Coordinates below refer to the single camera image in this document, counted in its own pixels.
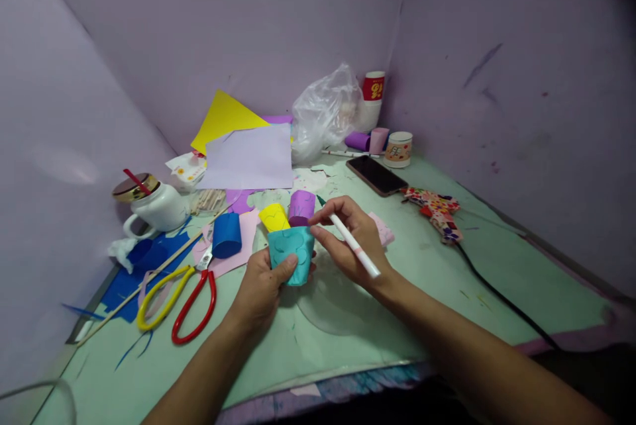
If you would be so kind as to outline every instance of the yellow paper cup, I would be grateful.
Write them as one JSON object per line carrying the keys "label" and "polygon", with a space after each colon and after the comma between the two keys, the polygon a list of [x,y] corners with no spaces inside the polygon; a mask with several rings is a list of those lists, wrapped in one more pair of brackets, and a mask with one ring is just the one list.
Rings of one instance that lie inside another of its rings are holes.
{"label": "yellow paper cup", "polygon": [[262,209],[258,216],[269,233],[291,228],[285,208],[280,203],[272,203],[269,207]]}

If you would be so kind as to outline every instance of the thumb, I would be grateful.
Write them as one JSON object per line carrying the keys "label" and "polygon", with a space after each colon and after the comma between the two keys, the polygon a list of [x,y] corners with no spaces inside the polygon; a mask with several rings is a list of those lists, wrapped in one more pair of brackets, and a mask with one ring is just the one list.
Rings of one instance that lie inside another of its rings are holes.
{"label": "thumb", "polygon": [[292,253],[282,263],[279,263],[273,270],[274,277],[278,284],[281,285],[286,281],[289,281],[290,277],[292,277],[293,272],[296,269],[296,265],[298,264],[298,257]]}
{"label": "thumb", "polygon": [[332,233],[320,226],[312,226],[310,231],[313,237],[318,240],[318,243],[325,247],[327,253],[329,253],[332,258],[337,258],[340,254],[342,254],[343,248],[345,251],[349,250],[349,248],[343,245],[343,243],[333,236]]}

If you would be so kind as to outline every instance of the scissor handle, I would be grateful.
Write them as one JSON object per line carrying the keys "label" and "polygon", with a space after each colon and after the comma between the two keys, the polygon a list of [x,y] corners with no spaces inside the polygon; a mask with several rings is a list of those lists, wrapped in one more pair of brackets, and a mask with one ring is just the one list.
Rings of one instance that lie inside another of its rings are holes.
{"label": "scissor handle", "polygon": [[[194,303],[194,300],[197,298],[197,296],[203,289],[203,285],[205,284],[206,279],[210,283],[210,294],[211,294],[210,306],[207,309],[207,312],[205,313],[205,317],[201,321],[201,324],[199,324],[197,328],[194,331],[190,332],[190,334],[188,334],[186,337],[181,338],[179,337],[179,329],[181,328],[181,325],[183,324],[184,319],[186,318],[188,312],[190,311],[190,307]],[[199,280],[199,283],[197,283],[197,287],[194,289],[194,291],[192,291],[192,294],[187,299],[183,309],[181,309],[181,312],[177,316],[177,320],[174,322],[174,326],[172,327],[173,343],[180,346],[182,344],[187,344],[188,342],[193,340],[196,336],[198,336],[201,333],[201,331],[205,328],[208,321],[210,321],[210,318],[212,317],[212,312],[214,312],[214,306],[216,304],[217,304],[217,284],[214,281],[214,273],[206,269],[201,272],[201,279]]]}
{"label": "scissor handle", "polygon": [[[181,294],[181,291],[183,291],[183,289],[184,289],[184,287],[185,287],[185,285],[187,283],[187,280],[190,279],[190,277],[196,271],[197,270],[195,268],[193,268],[192,266],[188,265],[188,266],[185,266],[185,267],[183,267],[181,269],[175,270],[173,273],[169,274],[168,276],[163,278],[161,281],[159,281],[150,290],[150,292],[146,295],[146,297],[144,298],[144,300],[141,303],[141,307],[139,308],[139,312],[137,313],[137,327],[139,327],[139,329],[142,330],[142,331],[147,331],[147,330],[154,329],[155,327],[157,327],[159,325],[159,323],[161,321],[163,321],[163,319],[170,313],[170,311],[172,310],[172,307],[174,306],[174,303],[176,303],[177,299],[179,299],[179,295]],[[164,307],[164,310],[162,312],[160,312],[159,314],[157,314],[155,319],[150,324],[147,324],[146,323],[146,311],[148,310],[148,306],[150,305],[150,301],[153,298],[153,296],[161,289],[161,286],[165,285],[171,279],[177,277],[178,275],[180,275],[182,273],[185,273],[185,275],[182,278],[182,280],[179,282],[179,285],[177,286],[177,289],[174,291],[174,294],[172,295],[172,297],[168,301],[168,304],[166,304],[166,307]]]}

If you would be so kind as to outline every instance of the mug handle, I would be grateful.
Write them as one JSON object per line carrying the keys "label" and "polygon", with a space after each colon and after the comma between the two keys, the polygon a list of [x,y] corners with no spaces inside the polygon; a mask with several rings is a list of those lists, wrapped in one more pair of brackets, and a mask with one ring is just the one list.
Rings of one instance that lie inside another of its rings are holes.
{"label": "mug handle", "polygon": [[157,233],[157,230],[153,227],[150,227],[150,230],[148,230],[142,236],[139,236],[133,233],[131,231],[131,225],[137,218],[139,218],[139,215],[137,215],[136,213],[133,213],[132,215],[130,215],[130,217],[128,217],[128,220],[124,222],[123,228],[124,228],[124,233],[126,234],[126,236],[128,236],[129,238],[133,238],[135,240],[145,240],[146,238],[149,238],[155,233]]}

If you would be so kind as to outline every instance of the yellow scissors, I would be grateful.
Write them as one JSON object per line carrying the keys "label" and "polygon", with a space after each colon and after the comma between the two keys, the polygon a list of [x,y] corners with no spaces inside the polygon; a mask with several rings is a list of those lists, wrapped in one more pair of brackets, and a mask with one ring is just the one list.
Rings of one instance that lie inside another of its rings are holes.
{"label": "yellow scissors", "polygon": [[[212,317],[212,313],[214,312],[214,306],[216,305],[216,302],[217,302],[217,285],[216,285],[216,282],[214,281],[214,273],[212,271],[207,270],[207,267],[210,264],[210,261],[212,261],[212,258],[213,258],[212,245],[210,245],[208,249],[205,251],[205,253],[203,254],[201,261],[199,261],[196,267],[192,267],[188,265],[181,269],[177,269],[175,270],[175,272],[169,274],[168,276],[163,278],[161,281],[159,281],[150,290],[150,292],[147,294],[147,296],[141,303],[141,307],[139,308],[139,312],[137,313],[137,326],[139,327],[139,329],[142,331],[147,331],[157,327],[159,323],[161,323],[161,321],[163,321],[165,317],[172,310],[173,306],[177,302],[177,299],[179,299],[179,296],[181,295],[181,292],[183,291],[187,283],[187,280],[190,279],[190,277],[196,271],[200,271],[201,278],[199,279],[199,283],[197,284],[194,291],[192,291],[192,294],[187,299],[183,309],[181,309],[181,312],[177,316],[177,320],[174,322],[174,326],[172,327],[172,341],[175,344],[186,344],[190,342],[191,340],[193,340],[196,336],[198,336],[199,333],[203,330],[203,328],[207,325],[210,318]],[[174,294],[168,301],[168,304],[166,304],[166,307],[164,307],[164,310],[160,312],[159,314],[157,314],[156,318],[150,324],[146,323],[146,311],[148,310],[148,306],[150,305],[150,302],[152,298],[154,297],[154,295],[157,292],[159,292],[159,290],[167,282],[171,281],[173,278],[176,278],[177,276],[181,274],[183,274],[184,277],[181,279],[181,281],[177,285],[177,289],[174,291]],[[205,284],[206,279],[210,283],[210,292],[211,292],[210,306],[207,309],[207,313],[205,314],[205,317],[201,321],[201,324],[199,324],[199,326],[197,326],[197,328],[193,332],[188,334],[186,337],[180,338],[178,334],[179,334],[179,329],[181,328],[181,324],[186,318],[187,313],[190,310],[190,306],[192,306],[192,303],[194,303],[194,300],[197,298],[197,296],[203,289],[203,285]]]}

